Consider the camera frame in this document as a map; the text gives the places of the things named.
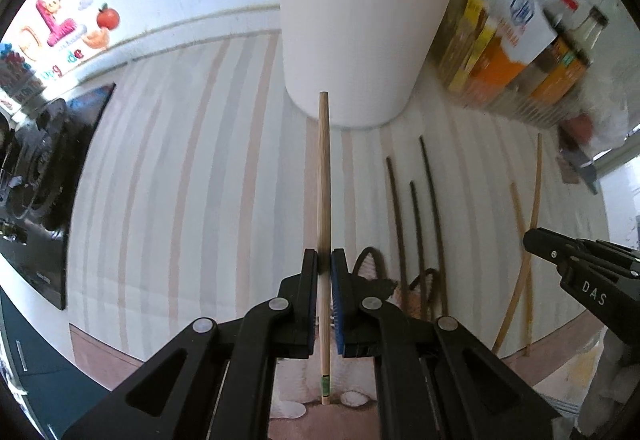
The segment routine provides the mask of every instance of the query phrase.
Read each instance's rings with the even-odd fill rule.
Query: thin stick
[[[398,239],[398,263],[400,267],[400,309],[406,313],[409,299],[408,283],[406,280],[406,258],[404,256],[404,233],[402,232],[402,216],[400,214],[400,201],[396,188],[396,176],[391,158],[386,157],[386,169],[389,172],[389,184],[391,185],[391,198],[394,204],[394,219],[396,221],[396,238]]]
[[[538,226],[538,214],[540,213],[540,189],[542,188],[542,134],[538,133],[538,156],[536,160],[536,187],[533,194],[533,208],[531,210],[531,223],[529,225],[530,229],[535,229]],[[504,342],[504,338],[509,331],[509,326],[511,325],[511,321],[513,321],[513,314],[516,311],[516,307],[518,306],[518,300],[520,299],[520,295],[522,294],[522,290],[524,289],[524,285],[527,282],[527,277],[531,272],[531,254],[529,252],[525,253],[524,258],[522,259],[522,264],[520,265],[520,272],[518,273],[518,279],[516,281],[516,286],[513,288],[513,294],[511,294],[511,300],[509,301],[509,306],[507,307],[507,311],[504,315],[504,319],[502,320],[502,325],[500,326],[500,330],[498,331],[498,335],[495,338],[494,347],[491,348],[491,351],[496,355],[502,343]]]
[[[429,289],[427,289],[427,309],[429,311],[431,311],[431,315],[427,315],[427,320],[428,321],[433,321],[434,320],[434,316],[435,316],[435,302],[436,302],[436,298],[435,298],[435,294],[438,293],[438,287],[439,287],[439,281],[438,281],[438,276],[440,275],[440,273],[435,269],[435,268],[427,268],[424,271],[424,281],[425,281],[425,286],[427,286],[426,281],[429,279],[429,276],[431,276],[431,287]],[[409,284],[409,291],[413,291],[415,290],[415,288],[420,284],[420,274],[418,274],[418,276],[415,277],[415,279]]]
[[[524,233],[527,232],[527,228],[524,223],[524,216],[522,215],[522,204],[520,203],[520,195],[518,194],[518,186],[516,182],[511,182],[509,185],[511,191],[511,201],[513,202],[513,212],[516,217],[516,224],[518,226],[518,236],[520,237],[520,262],[524,259],[526,251],[522,246],[522,238]],[[527,276],[527,283],[525,285],[525,340],[527,346],[525,347],[525,356],[529,357],[531,353],[531,343],[533,336],[533,276],[531,272]]]
[[[322,404],[331,395],[331,151],[329,94],[320,93],[318,114],[318,299]]]
[[[447,299],[447,269],[444,261],[444,243],[442,241],[442,227],[440,226],[440,211],[436,201],[436,191],[433,188],[433,177],[431,167],[427,158],[427,147],[424,145],[424,138],[420,135],[420,149],[422,150],[422,161],[424,170],[427,173],[429,184],[429,195],[431,197],[431,212],[433,213],[433,223],[436,228],[436,245],[438,246],[438,269],[440,269],[440,299],[442,301],[442,315],[449,315],[449,300]]]
[[[418,244],[418,272],[420,279],[420,319],[427,321],[427,274],[424,271],[424,245],[422,243],[422,222],[420,221],[420,209],[418,208],[418,194],[415,192],[414,182],[409,182],[411,188],[411,201],[414,203],[415,240]]]

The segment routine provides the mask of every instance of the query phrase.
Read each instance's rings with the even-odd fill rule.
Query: red bottle cap
[[[575,12],[578,9],[578,1],[576,0],[561,0],[564,4],[566,4],[572,12]]]

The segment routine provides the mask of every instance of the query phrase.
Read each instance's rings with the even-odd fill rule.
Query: bottle
[[[438,75],[445,86],[450,84],[460,66],[466,62],[485,20],[485,1],[466,0],[465,11],[438,66]]]
[[[436,62],[439,63],[442,60],[442,56],[455,35],[458,23],[465,13],[467,3],[468,0],[449,0],[449,5],[444,12],[438,31],[429,49],[431,57]]]
[[[557,0],[545,5],[543,12],[558,37],[549,44],[538,57],[522,70],[511,82],[512,87],[526,96],[531,95],[553,72],[558,62],[564,57],[569,47],[558,40],[572,25],[572,15],[578,9],[576,0]]]
[[[543,12],[551,27],[558,34],[562,34],[571,26],[572,16],[578,6],[576,0],[557,0],[545,5]]]
[[[484,50],[489,45],[489,42],[491,42],[491,40],[493,39],[497,27],[498,21],[492,17],[487,17],[486,21],[484,22],[484,27],[471,46],[471,51],[469,52],[469,56],[466,62],[462,63],[456,74],[451,79],[449,86],[447,86],[447,89],[450,92],[463,92],[471,70],[474,69],[474,66],[476,65],[476,62],[478,62],[480,55],[482,55],[482,52],[484,52]]]
[[[582,24],[575,30],[569,30],[567,33],[568,38],[577,47],[577,50],[582,51],[586,55],[590,64],[593,62],[591,57],[593,47],[607,25],[609,25],[607,17],[594,6]]]
[[[560,100],[591,66],[593,47],[607,24],[608,19],[594,6],[580,26],[559,36],[558,65],[531,93],[531,98],[548,105]]]

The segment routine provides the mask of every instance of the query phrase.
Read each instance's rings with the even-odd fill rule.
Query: green tape
[[[329,396],[330,387],[329,375],[322,375],[322,396]]]

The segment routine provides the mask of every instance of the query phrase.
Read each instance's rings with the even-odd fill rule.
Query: black device
[[[0,254],[61,310],[76,190],[114,87],[47,103],[7,135],[0,152]]]
[[[560,286],[623,343],[640,345],[640,253],[609,241],[547,229],[525,233],[524,248],[557,266]]]
[[[63,440],[266,439],[276,359],[313,351],[318,256],[244,318],[181,331]],[[338,352],[374,357],[381,438],[553,438],[559,414],[453,317],[408,317],[332,253]],[[577,432],[572,438],[582,438]]]

